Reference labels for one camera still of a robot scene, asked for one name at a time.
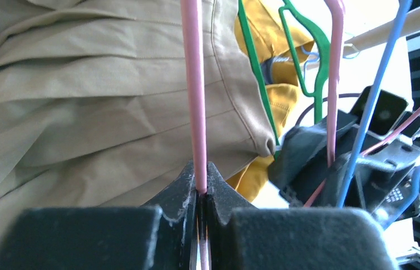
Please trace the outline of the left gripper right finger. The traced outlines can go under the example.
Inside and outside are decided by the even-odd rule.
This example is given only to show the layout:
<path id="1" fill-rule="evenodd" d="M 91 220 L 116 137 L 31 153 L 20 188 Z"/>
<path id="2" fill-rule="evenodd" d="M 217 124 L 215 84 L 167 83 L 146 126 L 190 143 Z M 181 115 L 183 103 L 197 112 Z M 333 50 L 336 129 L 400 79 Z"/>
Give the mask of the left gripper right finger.
<path id="1" fill-rule="evenodd" d="M 211 269 L 398 269 L 382 229 L 354 208 L 259 209 L 207 166 Z"/>

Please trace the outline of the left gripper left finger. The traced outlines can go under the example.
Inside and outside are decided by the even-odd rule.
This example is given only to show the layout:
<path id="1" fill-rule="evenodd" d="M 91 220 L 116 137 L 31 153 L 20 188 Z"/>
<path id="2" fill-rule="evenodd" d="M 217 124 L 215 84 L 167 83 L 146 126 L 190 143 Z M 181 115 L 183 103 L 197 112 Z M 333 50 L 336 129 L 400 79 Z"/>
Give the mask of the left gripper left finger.
<path id="1" fill-rule="evenodd" d="M 139 207 L 31 208 L 0 241 L 0 269 L 195 269 L 193 163 Z"/>

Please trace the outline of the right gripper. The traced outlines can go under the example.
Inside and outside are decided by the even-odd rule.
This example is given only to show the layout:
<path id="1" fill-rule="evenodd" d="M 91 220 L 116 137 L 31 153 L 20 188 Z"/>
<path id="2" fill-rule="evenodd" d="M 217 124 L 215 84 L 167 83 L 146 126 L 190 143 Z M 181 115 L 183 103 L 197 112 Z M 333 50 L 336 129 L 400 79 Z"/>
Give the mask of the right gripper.
<path id="1" fill-rule="evenodd" d="M 269 180 L 288 203 L 312 201 L 337 207 L 355 136 L 356 116 L 340 111 L 336 121 L 336 159 L 327 164 L 327 119 L 311 127 L 290 129 L 279 157 L 268 168 Z M 393 140 L 359 157 L 344 206 L 361 208 L 383 228 L 395 222 L 418 196 L 412 174 L 420 164 L 420 147 Z"/>

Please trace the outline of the green hanger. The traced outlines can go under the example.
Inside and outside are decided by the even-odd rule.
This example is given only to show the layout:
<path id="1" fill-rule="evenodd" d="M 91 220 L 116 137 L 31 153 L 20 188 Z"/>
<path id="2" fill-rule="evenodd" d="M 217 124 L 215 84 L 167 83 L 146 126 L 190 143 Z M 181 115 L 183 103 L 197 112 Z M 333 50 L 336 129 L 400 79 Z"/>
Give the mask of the green hanger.
<path id="1" fill-rule="evenodd" d="M 263 100 L 264 110 L 269 118 L 273 136 L 280 139 L 273 121 L 272 111 L 269 105 L 265 80 L 262 74 L 258 54 L 255 50 L 251 30 L 247 21 L 244 1 L 238 3 L 238 15 L 236 22 L 236 34 L 244 53 L 250 59 L 250 65 L 258 83 L 259 91 Z M 287 43 L 290 49 L 290 57 L 276 57 L 275 62 L 293 62 L 299 79 L 302 94 L 313 100 L 313 120 L 319 122 L 323 117 L 323 86 L 328 79 L 329 49 L 330 42 L 323 30 L 298 11 L 291 1 L 283 1 L 278 7 L 278 13 L 282 20 Z M 320 61 L 308 66 L 305 76 L 302 73 L 302 65 L 308 58 L 301 48 L 307 51 L 317 51 Z"/>

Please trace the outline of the pink hanger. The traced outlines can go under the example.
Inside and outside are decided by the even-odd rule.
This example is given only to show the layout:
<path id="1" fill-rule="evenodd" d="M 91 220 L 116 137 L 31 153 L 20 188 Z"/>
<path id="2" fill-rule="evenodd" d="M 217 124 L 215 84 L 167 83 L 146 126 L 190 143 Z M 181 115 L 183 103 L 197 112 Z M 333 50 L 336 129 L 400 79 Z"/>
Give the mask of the pink hanger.
<path id="1" fill-rule="evenodd" d="M 196 189 L 202 212 L 198 216 L 202 269 L 210 268 L 207 224 L 207 164 L 204 68 L 202 63 L 202 17 L 199 1 L 182 1 L 184 51 L 186 54 L 187 87 L 191 118 L 192 148 Z"/>

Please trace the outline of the brown skirt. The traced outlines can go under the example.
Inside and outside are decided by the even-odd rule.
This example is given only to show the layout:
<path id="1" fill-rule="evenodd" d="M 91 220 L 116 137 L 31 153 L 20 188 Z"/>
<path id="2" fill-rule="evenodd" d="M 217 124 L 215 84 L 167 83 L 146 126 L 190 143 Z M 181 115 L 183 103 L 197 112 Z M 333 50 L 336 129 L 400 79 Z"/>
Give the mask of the brown skirt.
<path id="1" fill-rule="evenodd" d="M 190 132 L 179 1 L 0 1 L 0 238 L 26 208 L 144 203 Z"/>

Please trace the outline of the blue wire hanger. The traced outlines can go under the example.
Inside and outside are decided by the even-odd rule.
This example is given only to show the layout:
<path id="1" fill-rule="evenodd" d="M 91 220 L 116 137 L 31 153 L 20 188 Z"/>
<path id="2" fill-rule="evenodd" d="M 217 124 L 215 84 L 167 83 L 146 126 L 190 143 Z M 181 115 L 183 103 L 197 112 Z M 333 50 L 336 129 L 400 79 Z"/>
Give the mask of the blue wire hanger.
<path id="1" fill-rule="evenodd" d="M 407 17 L 407 13 L 412 4 L 412 0 L 401 0 L 399 3 L 400 3 L 399 9 L 398 9 L 395 19 L 393 20 L 393 26 L 388 35 L 386 46 L 382 54 L 381 62 L 379 64 L 374 82 L 369 91 L 368 98 L 365 103 L 362 118 L 360 121 L 359 129 L 356 134 L 355 141 L 354 141 L 354 144 L 350 153 L 350 157 L 347 163 L 346 172 L 342 180 L 340 193 L 338 195 L 337 203 L 336 203 L 336 207 L 338 208 L 344 207 L 344 202 L 347 197 L 350 183 L 355 172 L 356 161 L 361 153 L 363 143 L 364 143 L 366 134 L 368 132 L 368 128 L 371 123 L 374 110 L 376 108 L 376 103 L 380 95 L 380 91 L 381 91 L 380 85 L 382 82 L 382 78 L 385 74 L 387 65 L 389 63 L 392 52 L 394 50 L 395 43 L 400 38 L 401 31 L 403 29 L 403 26 Z"/>

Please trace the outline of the light blue hanger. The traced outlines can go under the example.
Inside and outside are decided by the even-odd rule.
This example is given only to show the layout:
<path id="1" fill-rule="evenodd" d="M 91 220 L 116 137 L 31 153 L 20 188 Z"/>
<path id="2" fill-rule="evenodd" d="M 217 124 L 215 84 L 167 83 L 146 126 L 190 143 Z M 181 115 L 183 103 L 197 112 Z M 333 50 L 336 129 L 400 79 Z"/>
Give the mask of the light blue hanger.
<path id="1" fill-rule="evenodd" d="M 351 49 L 350 52 L 344 52 L 343 59 L 354 59 L 359 56 L 360 50 L 358 50 L 352 43 L 345 43 L 344 49 Z M 305 76 L 308 66 L 320 61 L 320 55 L 317 51 L 307 51 L 304 47 L 301 48 L 302 52 L 307 55 L 307 59 L 302 65 L 302 73 Z"/>

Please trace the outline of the yellow skirt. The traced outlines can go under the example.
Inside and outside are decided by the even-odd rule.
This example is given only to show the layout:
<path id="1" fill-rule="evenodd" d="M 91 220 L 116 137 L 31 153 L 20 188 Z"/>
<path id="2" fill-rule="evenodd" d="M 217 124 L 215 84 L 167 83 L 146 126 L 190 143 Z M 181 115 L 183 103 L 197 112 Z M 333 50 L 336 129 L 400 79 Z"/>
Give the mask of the yellow skirt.
<path id="1" fill-rule="evenodd" d="M 268 1 L 244 1 L 243 6 L 251 30 L 265 80 L 273 121 L 279 136 L 291 128 L 294 109 L 302 94 L 296 69 L 291 61 L 275 62 L 276 57 L 290 57 L 278 7 Z M 267 168 L 273 157 L 257 157 L 240 172 L 227 179 L 247 201 L 253 202 L 268 182 Z"/>

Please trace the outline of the wooden clothes rack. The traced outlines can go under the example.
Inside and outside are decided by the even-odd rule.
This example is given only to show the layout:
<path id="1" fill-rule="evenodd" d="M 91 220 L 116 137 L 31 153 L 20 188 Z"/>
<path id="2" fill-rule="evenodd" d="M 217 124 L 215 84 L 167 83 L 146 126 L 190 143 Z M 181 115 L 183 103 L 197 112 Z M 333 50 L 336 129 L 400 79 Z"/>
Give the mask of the wooden clothes rack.
<path id="1" fill-rule="evenodd" d="M 394 26 L 395 20 L 391 20 L 348 39 L 345 42 L 343 57 L 350 58 L 363 50 L 386 43 Z M 406 37 L 418 33 L 420 33 L 420 6 L 406 12 L 404 23 L 400 25 L 400 33 L 396 37 Z"/>

